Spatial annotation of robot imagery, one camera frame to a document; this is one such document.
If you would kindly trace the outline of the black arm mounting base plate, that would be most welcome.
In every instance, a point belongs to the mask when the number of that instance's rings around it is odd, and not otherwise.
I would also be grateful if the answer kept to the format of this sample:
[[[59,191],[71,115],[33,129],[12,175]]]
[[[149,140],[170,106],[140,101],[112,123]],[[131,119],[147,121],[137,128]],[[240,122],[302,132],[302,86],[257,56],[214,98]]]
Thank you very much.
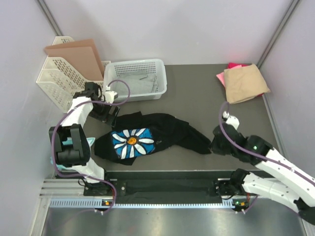
[[[231,198],[249,199],[232,190],[227,182],[231,171],[123,171],[107,172],[118,204],[205,204]]]

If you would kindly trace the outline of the black daisy print t-shirt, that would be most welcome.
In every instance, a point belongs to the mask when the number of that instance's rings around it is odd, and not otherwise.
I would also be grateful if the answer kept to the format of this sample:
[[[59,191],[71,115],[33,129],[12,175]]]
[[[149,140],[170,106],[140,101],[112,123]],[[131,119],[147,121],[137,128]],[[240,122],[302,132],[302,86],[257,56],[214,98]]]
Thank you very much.
[[[110,162],[132,165],[137,157],[173,145],[203,155],[211,153],[211,141],[188,122],[165,113],[136,112],[117,117],[112,130],[95,141],[94,154]]]

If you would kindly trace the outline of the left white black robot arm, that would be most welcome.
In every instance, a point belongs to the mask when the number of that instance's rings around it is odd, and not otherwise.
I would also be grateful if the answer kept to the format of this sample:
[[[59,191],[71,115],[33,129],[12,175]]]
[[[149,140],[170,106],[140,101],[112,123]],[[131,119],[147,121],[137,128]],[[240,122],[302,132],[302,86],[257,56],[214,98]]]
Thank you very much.
[[[105,179],[105,170],[91,158],[91,143],[83,127],[89,116],[113,126],[120,108],[114,108],[113,113],[110,110],[117,97],[118,94],[109,87],[102,92],[100,85],[86,82],[84,90],[73,95],[66,117],[49,129],[54,152],[51,161],[57,170],[77,172],[86,182],[94,184],[101,195],[108,194],[112,184]]]

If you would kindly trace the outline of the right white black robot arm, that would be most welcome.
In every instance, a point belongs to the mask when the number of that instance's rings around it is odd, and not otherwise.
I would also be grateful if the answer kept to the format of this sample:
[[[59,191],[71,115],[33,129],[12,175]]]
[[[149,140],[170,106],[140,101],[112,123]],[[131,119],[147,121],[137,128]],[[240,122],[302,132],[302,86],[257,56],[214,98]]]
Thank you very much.
[[[213,130],[211,150],[231,155],[277,179],[264,179],[253,172],[237,169],[230,179],[216,182],[217,194],[236,196],[254,194],[280,203],[310,224],[315,223],[315,179],[282,156],[270,143],[257,135],[244,137],[230,124]]]

